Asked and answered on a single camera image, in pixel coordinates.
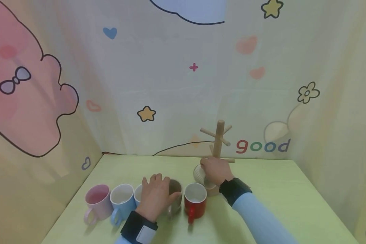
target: hand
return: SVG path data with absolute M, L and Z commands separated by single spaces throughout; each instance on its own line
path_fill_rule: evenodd
M 162 178 L 162 174 L 152 175 L 149 184 L 144 177 L 142 179 L 142 194 L 140 205 L 135 210 L 147 220 L 155 223 L 157 217 L 166 209 L 172 202 L 178 198 L 181 193 L 174 192 L 169 195 L 169 177 Z
M 229 163 L 224 159 L 208 157 L 201 159 L 201 167 L 206 173 L 206 177 L 214 184 L 220 186 L 225 180 L 234 178 Z

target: red mug handle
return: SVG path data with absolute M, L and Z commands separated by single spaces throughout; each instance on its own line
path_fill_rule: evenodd
M 190 207 L 190 210 L 188 211 L 188 223 L 193 224 L 194 223 L 194 213 L 195 213 L 195 206 L 192 205 Z

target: pink heart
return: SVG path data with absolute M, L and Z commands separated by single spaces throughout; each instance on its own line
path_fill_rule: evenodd
M 86 107 L 90 111 L 101 111 L 102 110 L 102 108 L 99 105 L 97 105 L 96 103 L 92 102 L 91 100 L 87 100 L 86 101 Z
M 258 43 L 257 36 L 250 36 L 248 38 L 240 38 L 236 43 L 236 51 L 240 54 L 251 54 Z
M 263 77 L 264 75 L 264 72 L 265 72 L 265 69 L 264 67 L 260 67 L 260 68 L 257 68 L 257 69 L 253 69 L 249 72 L 250 76 L 255 79 L 255 80 L 258 80 L 260 79 L 261 77 Z

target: yellow star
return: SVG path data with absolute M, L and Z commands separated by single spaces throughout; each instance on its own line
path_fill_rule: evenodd
M 198 142 L 199 141 L 199 137 L 196 135 L 196 134 L 194 134 L 193 136 L 192 136 L 192 138 L 191 138 L 191 141 L 190 142 Z M 198 143 L 193 143 L 192 144 L 192 146 L 193 147 L 195 147 L 195 148 L 197 148 L 198 147 Z
M 268 0 L 267 3 L 262 5 L 262 10 L 264 12 L 264 18 L 272 16 L 273 18 L 278 18 L 280 15 L 280 9 L 283 7 L 283 2 L 278 0 Z
M 149 106 L 145 106 L 142 110 L 137 112 L 138 116 L 140 116 L 141 121 L 154 121 L 156 111 L 151 110 Z

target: mug handle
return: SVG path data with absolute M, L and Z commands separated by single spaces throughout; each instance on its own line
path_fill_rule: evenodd
M 190 210 L 188 211 L 188 223 L 194 223 L 194 215 L 195 215 L 195 206 L 191 205 Z
M 169 219 L 172 219 L 172 205 L 168 207 L 168 217 Z
M 98 217 L 95 215 L 94 213 L 94 218 L 93 220 L 91 221 L 91 223 L 88 221 L 88 217 L 89 217 L 89 214 L 93 211 L 94 209 L 93 208 L 88 208 L 88 210 L 85 212 L 84 214 L 84 223 L 87 224 L 87 225 L 94 225 L 96 224 L 96 221 L 98 220 Z
M 118 221 L 115 222 L 115 218 L 118 214 Z M 122 214 L 119 214 L 119 207 L 114 209 L 114 211 L 112 212 L 111 218 L 110 218 L 110 222 L 113 226 L 120 226 L 121 222 L 122 222 Z

